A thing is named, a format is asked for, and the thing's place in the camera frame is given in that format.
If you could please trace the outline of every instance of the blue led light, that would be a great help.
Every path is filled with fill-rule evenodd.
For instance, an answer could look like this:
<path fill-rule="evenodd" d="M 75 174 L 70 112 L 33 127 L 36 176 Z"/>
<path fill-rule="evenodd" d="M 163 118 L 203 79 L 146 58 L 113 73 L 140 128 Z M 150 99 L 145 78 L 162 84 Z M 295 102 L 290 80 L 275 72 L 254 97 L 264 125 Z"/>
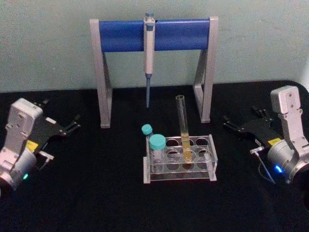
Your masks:
<path fill-rule="evenodd" d="M 275 166 L 275 170 L 276 170 L 278 173 L 283 173 L 283 170 L 281 169 L 281 167 L 279 167 L 279 165 L 276 165 L 276 166 Z"/>

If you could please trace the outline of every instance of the cable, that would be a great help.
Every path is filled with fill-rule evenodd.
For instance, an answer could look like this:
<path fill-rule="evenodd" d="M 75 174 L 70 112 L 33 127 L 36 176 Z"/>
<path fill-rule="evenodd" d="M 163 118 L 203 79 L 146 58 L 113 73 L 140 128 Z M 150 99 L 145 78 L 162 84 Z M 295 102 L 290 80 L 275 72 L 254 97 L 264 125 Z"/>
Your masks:
<path fill-rule="evenodd" d="M 273 180 L 273 178 L 271 178 L 271 175 L 269 174 L 268 170 L 265 169 L 264 165 L 263 165 L 263 167 L 264 167 L 265 171 L 267 172 L 269 178 L 267 178 L 266 176 L 264 176 L 264 175 L 261 173 L 261 164 L 262 164 L 262 163 L 260 163 L 260 164 L 259 164 L 259 167 L 258 167 L 258 171 L 259 171 L 260 176 L 263 177 L 265 180 L 267 180 L 267 181 L 269 181 L 269 182 L 271 182 L 271 183 L 273 183 L 273 184 L 276 184 L 276 182 Z"/>

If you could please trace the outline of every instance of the pipette stand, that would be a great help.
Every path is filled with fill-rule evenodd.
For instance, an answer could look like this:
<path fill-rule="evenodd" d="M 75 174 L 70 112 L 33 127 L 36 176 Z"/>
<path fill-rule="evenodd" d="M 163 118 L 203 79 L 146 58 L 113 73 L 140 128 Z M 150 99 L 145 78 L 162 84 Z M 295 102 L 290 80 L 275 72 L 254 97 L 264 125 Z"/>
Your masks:
<path fill-rule="evenodd" d="M 162 160 L 153 160 L 149 141 L 146 138 L 147 156 L 143 157 L 144 184 L 159 180 L 209 179 L 216 181 L 218 163 L 211 134 L 190 136 L 192 162 L 183 158 L 181 137 L 166 138 L 165 154 Z"/>
<path fill-rule="evenodd" d="M 112 87 L 105 53 L 143 51 L 143 21 L 90 19 L 89 25 L 97 80 L 100 125 L 101 128 L 110 128 Z M 207 19 L 157 20 L 155 23 L 155 51 L 201 51 L 193 84 L 201 123 L 210 122 L 218 25 L 219 18 L 216 16 Z"/>

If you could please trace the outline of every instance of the robotic arm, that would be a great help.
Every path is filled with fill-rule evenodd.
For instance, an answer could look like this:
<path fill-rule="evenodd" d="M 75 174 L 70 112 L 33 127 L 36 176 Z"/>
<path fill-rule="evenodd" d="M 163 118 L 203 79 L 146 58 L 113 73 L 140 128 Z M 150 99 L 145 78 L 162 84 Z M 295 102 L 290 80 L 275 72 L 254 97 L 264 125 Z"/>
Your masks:
<path fill-rule="evenodd" d="M 80 127 L 77 117 L 67 127 L 62 127 L 55 120 L 44 117 L 42 105 L 39 106 L 23 98 L 11 105 L 5 126 L 7 136 L 0 151 L 0 195 L 1 191 L 7 193 L 17 189 L 36 166 L 38 156 L 45 158 L 39 170 L 53 160 L 53 156 L 42 151 L 51 137 L 66 137 Z"/>
<path fill-rule="evenodd" d="M 274 144 L 267 158 L 279 165 L 287 182 L 293 182 L 297 173 L 309 169 L 309 144 L 303 133 L 298 88 L 284 86 L 270 93 L 274 112 L 281 119 L 284 140 Z"/>

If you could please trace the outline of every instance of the black table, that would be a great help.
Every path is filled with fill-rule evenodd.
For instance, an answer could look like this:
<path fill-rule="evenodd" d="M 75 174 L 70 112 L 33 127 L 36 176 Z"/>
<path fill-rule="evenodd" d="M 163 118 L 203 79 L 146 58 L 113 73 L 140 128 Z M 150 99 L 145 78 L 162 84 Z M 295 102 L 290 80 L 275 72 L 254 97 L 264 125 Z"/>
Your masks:
<path fill-rule="evenodd" d="M 309 94 L 291 81 L 217 84 L 211 123 L 201 124 L 192 87 L 154 87 L 151 108 L 145 89 L 114 89 L 111 129 L 99 127 L 96 90 L 0 94 L 0 142 L 3 146 L 10 104 L 19 97 L 50 99 L 45 115 L 68 124 L 76 113 L 82 127 L 66 140 L 50 143 L 55 156 L 41 172 L 32 172 L 13 195 L 0 202 L 0 231 L 308 231 L 309 212 L 302 192 L 262 179 L 257 147 L 238 140 L 222 126 L 223 115 L 237 124 L 254 119 L 252 105 L 271 110 L 270 92 L 298 86 L 304 133 L 309 138 Z M 218 155 L 217 181 L 159 181 L 143 184 L 145 138 L 140 127 L 179 134 L 175 96 L 186 97 L 190 135 L 212 134 Z"/>

